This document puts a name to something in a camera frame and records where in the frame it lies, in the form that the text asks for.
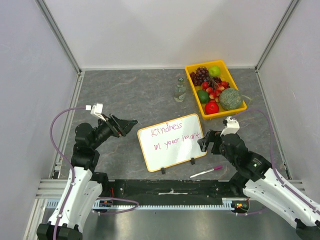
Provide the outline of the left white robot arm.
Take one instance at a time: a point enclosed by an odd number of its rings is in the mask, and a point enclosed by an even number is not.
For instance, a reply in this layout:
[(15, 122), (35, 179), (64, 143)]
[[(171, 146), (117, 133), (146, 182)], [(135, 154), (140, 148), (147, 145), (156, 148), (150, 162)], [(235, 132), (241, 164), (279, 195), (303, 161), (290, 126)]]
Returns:
[(114, 115), (102, 115), (96, 127), (84, 122), (75, 128), (75, 144), (67, 184), (47, 223), (36, 231), (39, 240), (81, 240), (95, 201), (110, 191), (106, 173), (96, 172), (97, 148), (110, 137), (125, 137), (137, 124)]

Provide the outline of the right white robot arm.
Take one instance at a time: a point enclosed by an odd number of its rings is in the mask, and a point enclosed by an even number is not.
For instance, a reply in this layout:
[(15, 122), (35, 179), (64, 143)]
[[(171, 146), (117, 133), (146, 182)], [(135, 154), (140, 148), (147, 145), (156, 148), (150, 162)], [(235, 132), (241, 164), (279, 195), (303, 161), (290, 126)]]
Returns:
[(221, 155), (236, 169), (229, 191), (258, 201), (282, 217), (302, 240), (320, 238), (320, 205), (285, 179), (263, 156), (248, 150), (236, 133), (209, 130), (197, 141), (202, 152)]

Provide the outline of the magenta marker cap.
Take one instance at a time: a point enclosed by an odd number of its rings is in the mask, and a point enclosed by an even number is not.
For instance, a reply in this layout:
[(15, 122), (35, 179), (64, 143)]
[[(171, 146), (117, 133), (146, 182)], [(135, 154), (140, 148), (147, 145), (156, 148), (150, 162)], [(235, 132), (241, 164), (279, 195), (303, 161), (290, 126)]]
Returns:
[(222, 166), (222, 165), (219, 165), (219, 166), (215, 166), (215, 167), (213, 168), (213, 170), (216, 171), (216, 170), (220, 170), (220, 169), (222, 169), (222, 168), (223, 168), (223, 166)]

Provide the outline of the yellow framed whiteboard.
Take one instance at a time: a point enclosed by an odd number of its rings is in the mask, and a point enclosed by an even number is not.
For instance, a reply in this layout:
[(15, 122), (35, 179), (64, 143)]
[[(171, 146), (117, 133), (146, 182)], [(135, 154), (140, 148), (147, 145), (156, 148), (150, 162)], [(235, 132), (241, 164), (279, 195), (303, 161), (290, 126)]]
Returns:
[(196, 113), (141, 128), (137, 137), (149, 172), (157, 172), (205, 156), (198, 140), (204, 137)]

